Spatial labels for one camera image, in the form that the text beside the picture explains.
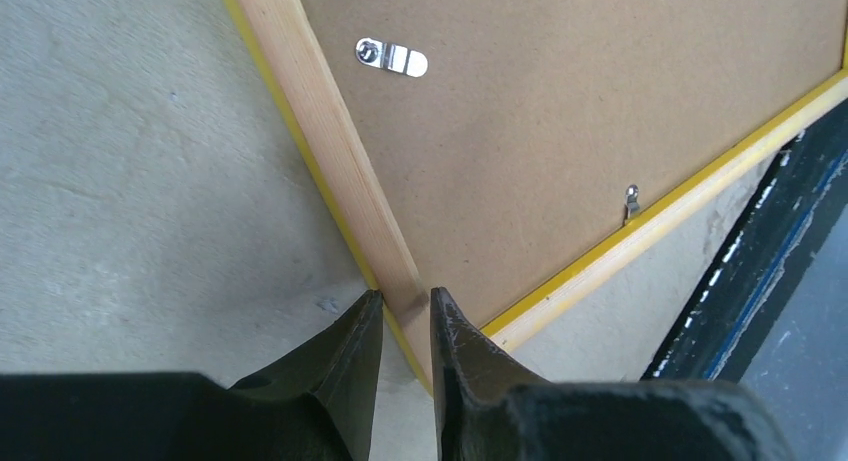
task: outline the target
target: hardboard backing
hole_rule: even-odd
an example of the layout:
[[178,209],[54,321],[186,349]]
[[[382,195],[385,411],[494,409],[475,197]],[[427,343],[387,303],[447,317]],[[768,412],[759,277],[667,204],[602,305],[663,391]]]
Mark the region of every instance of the hardboard backing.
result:
[[[846,0],[301,0],[423,281],[479,325],[840,65]],[[362,37],[423,52],[409,78]]]

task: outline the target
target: metal clip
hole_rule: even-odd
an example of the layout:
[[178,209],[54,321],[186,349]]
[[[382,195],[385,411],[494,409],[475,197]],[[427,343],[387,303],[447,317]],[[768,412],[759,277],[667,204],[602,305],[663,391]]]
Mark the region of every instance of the metal clip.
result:
[[627,187],[624,195],[624,224],[630,221],[630,218],[639,213],[642,209],[639,207],[639,186],[631,184]]
[[427,72],[427,57],[404,46],[362,38],[356,43],[356,59],[366,66],[417,78]]

